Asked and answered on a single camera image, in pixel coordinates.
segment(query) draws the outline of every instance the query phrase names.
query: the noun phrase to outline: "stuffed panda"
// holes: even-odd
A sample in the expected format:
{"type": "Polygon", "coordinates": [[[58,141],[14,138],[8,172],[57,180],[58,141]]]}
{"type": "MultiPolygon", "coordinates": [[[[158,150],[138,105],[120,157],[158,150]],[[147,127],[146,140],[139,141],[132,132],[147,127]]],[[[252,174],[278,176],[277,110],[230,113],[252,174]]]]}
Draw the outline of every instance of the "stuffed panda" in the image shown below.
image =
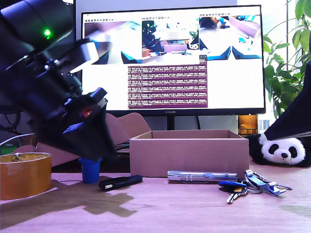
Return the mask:
{"type": "Polygon", "coordinates": [[[249,154],[257,164],[311,166],[310,137],[269,141],[264,133],[259,133],[246,138],[249,140],[249,154]]]}

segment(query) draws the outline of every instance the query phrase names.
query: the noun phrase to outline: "packing tape roll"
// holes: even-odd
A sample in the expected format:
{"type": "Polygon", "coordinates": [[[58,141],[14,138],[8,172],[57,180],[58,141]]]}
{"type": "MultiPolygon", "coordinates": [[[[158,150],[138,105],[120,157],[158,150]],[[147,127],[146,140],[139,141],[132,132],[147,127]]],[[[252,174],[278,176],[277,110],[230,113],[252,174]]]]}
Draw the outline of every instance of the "packing tape roll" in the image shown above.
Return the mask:
{"type": "Polygon", "coordinates": [[[16,153],[0,156],[0,200],[26,198],[52,186],[51,155],[16,153]]]}

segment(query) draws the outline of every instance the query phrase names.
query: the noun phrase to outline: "wooden table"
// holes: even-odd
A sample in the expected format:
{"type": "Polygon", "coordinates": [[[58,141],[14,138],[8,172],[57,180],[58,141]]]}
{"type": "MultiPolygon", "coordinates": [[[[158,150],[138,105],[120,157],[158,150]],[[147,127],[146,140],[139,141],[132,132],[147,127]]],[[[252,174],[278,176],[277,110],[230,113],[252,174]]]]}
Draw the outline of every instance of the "wooden table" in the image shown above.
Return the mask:
{"type": "MultiPolygon", "coordinates": [[[[1,201],[3,233],[307,233],[311,232],[311,168],[250,169],[293,187],[282,197],[248,194],[232,205],[215,184],[172,184],[164,178],[102,192],[79,173],[54,173],[54,189],[1,201]]],[[[129,174],[102,174],[118,177],[129,174]]]]}

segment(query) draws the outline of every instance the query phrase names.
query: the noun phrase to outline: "blue cup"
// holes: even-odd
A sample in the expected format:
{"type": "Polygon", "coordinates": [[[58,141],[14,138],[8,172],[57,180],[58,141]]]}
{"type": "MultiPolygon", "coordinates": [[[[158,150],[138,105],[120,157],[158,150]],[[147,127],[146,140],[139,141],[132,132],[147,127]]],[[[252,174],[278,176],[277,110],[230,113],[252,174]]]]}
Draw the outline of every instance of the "blue cup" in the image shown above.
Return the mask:
{"type": "Polygon", "coordinates": [[[101,160],[102,159],[98,159],[97,161],[86,158],[79,159],[84,183],[96,183],[99,181],[101,160]]]}

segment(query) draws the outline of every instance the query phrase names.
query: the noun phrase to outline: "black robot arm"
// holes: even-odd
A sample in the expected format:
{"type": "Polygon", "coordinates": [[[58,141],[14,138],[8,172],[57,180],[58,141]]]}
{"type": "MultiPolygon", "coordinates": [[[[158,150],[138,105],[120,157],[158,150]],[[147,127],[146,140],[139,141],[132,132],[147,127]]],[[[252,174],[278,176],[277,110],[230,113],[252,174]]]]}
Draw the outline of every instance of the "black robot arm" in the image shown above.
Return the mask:
{"type": "Polygon", "coordinates": [[[46,52],[72,27],[62,0],[22,0],[2,9],[0,91],[32,117],[39,142],[91,159],[112,158],[105,90],[84,95],[77,78],[61,75],[96,61],[95,44],[80,40],[57,59],[46,52]]]}

